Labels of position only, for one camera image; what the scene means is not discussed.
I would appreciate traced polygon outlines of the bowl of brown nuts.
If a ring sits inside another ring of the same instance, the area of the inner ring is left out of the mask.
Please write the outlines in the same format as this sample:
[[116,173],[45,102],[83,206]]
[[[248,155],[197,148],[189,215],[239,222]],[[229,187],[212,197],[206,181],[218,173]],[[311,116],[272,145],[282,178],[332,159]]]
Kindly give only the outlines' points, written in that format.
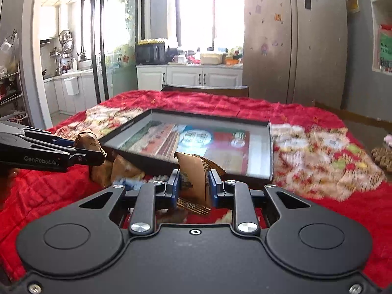
[[371,150],[371,157],[384,172],[392,172],[392,151],[390,148],[376,147]]

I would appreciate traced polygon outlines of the white kitchen cabinet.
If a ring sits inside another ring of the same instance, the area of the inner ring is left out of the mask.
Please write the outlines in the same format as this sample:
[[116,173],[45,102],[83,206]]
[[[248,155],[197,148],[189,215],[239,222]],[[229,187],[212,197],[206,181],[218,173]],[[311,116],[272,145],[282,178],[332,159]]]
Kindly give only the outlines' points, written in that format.
[[243,85],[241,65],[158,64],[139,65],[139,90],[161,90],[164,85],[189,87],[234,88]]

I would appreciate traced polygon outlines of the silver double-door refrigerator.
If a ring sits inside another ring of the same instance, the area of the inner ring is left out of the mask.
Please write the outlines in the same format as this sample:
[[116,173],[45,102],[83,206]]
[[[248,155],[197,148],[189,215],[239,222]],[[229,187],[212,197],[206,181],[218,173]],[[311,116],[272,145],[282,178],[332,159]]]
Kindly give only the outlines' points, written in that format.
[[256,99],[340,108],[345,0],[245,0],[243,83]]

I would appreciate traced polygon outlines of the brown triangular snack packet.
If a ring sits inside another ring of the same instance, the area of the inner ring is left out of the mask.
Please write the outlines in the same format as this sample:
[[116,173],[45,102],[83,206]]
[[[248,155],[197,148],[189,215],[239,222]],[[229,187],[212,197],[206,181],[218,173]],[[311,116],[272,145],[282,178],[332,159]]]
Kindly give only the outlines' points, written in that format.
[[104,158],[107,157],[107,153],[103,150],[97,136],[91,131],[80,132],[75,138],[74,147],[99,152]]
[[219,176],[225,170],[217,163],[195,154],[176,151],[180,170],[181,188],[177,204],[198,215],[208,215],[212,207],[209,171],[216,170]]
[[107,188],[120,179],[140,180],[145,177],[145,173],[121,155],[117,155],[114,161],[105,160],[100,166],[89,168],[89,178],[99,184],[102,188]]

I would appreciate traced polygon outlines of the green card on shelf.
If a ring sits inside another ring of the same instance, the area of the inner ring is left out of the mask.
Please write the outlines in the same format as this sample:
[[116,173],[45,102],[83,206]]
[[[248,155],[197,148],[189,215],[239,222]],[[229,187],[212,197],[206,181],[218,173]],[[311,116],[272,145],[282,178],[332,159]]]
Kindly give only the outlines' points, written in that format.
[[391,72],[391,51],[392,38],[391,31],[382,30],[380,32],[380,69],[385,72]]

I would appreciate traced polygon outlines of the black shallow box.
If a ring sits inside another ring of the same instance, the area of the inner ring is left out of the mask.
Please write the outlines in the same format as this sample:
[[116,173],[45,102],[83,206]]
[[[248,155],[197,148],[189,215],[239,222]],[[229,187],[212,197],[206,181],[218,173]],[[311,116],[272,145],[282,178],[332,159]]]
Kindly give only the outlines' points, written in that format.
[[175,153],[198,155],[220,166],[227,177],[247,184],[271,183],[270,122],[149,109],[100,139],[147,174],[169,174]]

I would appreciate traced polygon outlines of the white wall shelf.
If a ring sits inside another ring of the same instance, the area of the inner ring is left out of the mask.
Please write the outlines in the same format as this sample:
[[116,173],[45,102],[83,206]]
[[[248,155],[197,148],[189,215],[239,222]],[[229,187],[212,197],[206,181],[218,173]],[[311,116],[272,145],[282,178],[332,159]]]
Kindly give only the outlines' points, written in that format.
[[380,29],[382,25],[391,25],[391,0],[370,0],[373,23],[373,59],[372,71],[391,76],[391,70],[380,65]]

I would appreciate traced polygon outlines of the black microwave oven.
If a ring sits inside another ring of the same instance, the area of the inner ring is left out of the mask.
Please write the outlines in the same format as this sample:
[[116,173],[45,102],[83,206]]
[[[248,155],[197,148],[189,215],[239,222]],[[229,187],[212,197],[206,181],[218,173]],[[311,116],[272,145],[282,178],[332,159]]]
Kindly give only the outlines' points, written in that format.
[[165,43],[147,43],[137,45],[135,48],[135,61],[137,65],[165,64]]

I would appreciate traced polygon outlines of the red patterned quilt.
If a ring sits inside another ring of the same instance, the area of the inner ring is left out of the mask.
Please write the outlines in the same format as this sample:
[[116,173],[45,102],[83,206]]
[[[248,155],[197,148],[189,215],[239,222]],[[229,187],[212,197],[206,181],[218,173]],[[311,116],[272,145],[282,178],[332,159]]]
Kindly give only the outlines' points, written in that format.
[[[269,121],[274,142],[274,184],[364,225],[373,251],[364,272],[381,287],[391,283],[391,184],[338,116],[315,107],[270,103],[204,93],[129,91],[73,115],[52,128],[105,135],[115,115],[135,116],[151,108]],[[15,241],[32,220],[96,193],[100,186],[85,166],[65,173],[22,170],[1,186],[1,268],[9,281],[24,275]]]

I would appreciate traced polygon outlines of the light blue scrunchie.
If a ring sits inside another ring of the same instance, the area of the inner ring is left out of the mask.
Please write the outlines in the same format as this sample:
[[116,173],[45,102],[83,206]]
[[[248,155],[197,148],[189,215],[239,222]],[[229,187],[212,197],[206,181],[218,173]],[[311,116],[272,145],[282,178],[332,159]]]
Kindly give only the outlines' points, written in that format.
[[144,184],[147,184],[147,181],[124,178],[122,184],[123,186],[125,186],[126,190],[134,191],[134,190],[140,190],[140,188]]

